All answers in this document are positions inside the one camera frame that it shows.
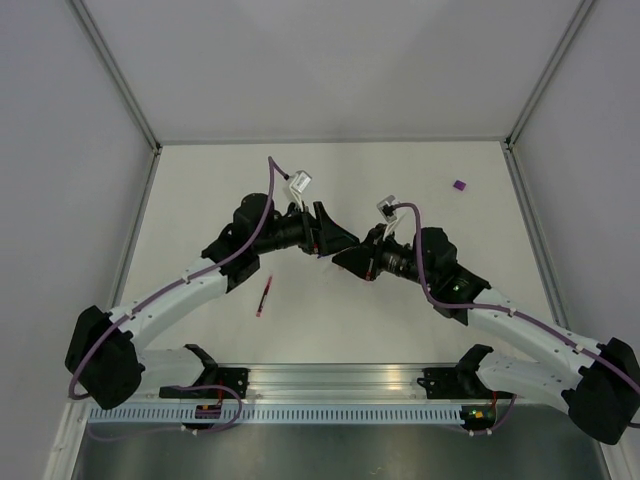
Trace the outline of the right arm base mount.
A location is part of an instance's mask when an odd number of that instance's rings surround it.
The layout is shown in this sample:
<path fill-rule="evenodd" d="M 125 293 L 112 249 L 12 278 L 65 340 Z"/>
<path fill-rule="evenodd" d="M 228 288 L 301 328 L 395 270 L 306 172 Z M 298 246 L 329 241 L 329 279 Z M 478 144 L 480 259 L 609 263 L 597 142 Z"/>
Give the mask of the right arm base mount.
<path fill-rule="evenodd" d="M 493 394 L 480 381 L 480 362 L 494 349 L 476 344 L 454 366 L 426 367 L 416 379 L 431 400 L 489 400 Z"/>

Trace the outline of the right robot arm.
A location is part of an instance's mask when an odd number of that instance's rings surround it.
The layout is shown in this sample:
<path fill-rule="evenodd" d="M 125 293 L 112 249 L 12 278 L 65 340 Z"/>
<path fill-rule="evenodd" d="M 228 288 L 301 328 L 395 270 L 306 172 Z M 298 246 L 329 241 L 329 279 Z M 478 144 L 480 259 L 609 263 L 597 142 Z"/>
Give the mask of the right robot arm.
<path fill-rule="evenodd" d="M 455 367 L 455 382 L 464 395 L 508 393 L 551 406 L 608 445 L 617 444 L 631 427 L 639 410 L 639 362 L 632 347 L 618 338 L 587 338 L 524 313 L 459 264 L 457 249 L 442 229 L 424 228 L 412 244 L 401 245 L 379 224 L 333 261 L 365 281 L 387 272 L 425 283 L 428 301 L 440 315 L 527 355 L 522 361 L 487 345 L 473 346 Z"/>

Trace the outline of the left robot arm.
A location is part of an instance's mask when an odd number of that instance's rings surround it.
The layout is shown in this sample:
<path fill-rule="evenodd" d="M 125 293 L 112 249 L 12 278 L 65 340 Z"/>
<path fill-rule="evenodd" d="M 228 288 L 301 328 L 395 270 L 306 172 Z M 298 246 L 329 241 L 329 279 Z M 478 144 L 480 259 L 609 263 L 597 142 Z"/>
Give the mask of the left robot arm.
<path fill-rule="evenodd" d="M 290 204 L 285 213 L 263 193 L 243 198 L 232 221 L 182 276 L 148 297 L 108 312 L 96 306 L 78 317 L 64 365 L 82 398 L 105 410 L 143 393 L 173 394 L 184 387 L 205 398 L 217 386 L 218 365 L 196 344 L 152 350 L 150 344 L 201 305 L 223 297 L 249 279 L 260 257 L 290 247 L 325 257 L 357 245 L 323 204 Z"/>

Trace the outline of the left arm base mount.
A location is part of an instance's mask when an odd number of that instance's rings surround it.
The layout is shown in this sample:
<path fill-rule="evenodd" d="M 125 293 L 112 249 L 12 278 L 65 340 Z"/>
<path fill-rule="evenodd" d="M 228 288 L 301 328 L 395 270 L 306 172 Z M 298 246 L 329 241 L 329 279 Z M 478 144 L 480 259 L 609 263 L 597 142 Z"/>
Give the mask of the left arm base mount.
<path fill-rule="evenodd" d="M 183 349 L 197 358 L 201 371 L 187 385 L 177 382 L 161 385 L 159 397 L 166 399 L 215 399 L 222 403 L 225 399 L 246 397 L 249 386 L 250 369 L 247 367 L 224 367 L 196 344 L 186 344 Z"/>

